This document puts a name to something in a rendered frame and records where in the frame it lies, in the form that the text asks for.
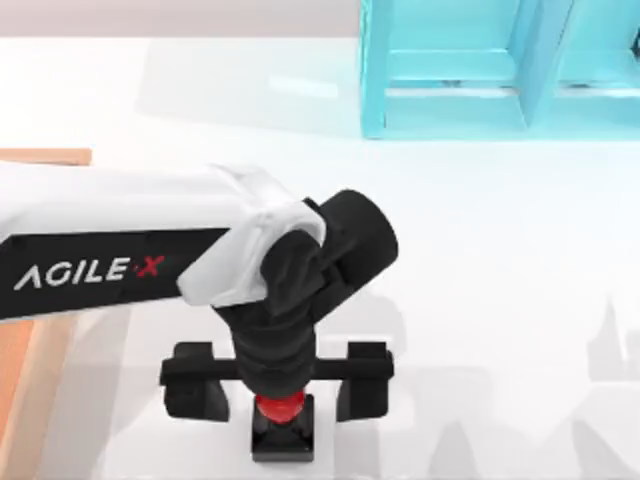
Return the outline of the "black and red seal stamp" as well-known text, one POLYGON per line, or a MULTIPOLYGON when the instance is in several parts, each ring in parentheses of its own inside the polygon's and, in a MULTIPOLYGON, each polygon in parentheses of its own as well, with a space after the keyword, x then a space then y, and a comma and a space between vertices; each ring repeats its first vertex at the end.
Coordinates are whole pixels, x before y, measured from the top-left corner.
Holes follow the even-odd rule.
POLYGON ((257 463, 309 463, 315 452, 314 396, 254 398, 251 454, 257 463))

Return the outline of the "light blue rack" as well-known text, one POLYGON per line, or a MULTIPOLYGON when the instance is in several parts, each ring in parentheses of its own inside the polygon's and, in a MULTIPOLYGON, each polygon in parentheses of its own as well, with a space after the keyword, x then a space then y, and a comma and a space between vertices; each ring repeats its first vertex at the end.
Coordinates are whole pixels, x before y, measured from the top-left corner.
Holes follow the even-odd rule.
POLYGON ((360 0, 369 139, 640 141, 640 0, 360 0))

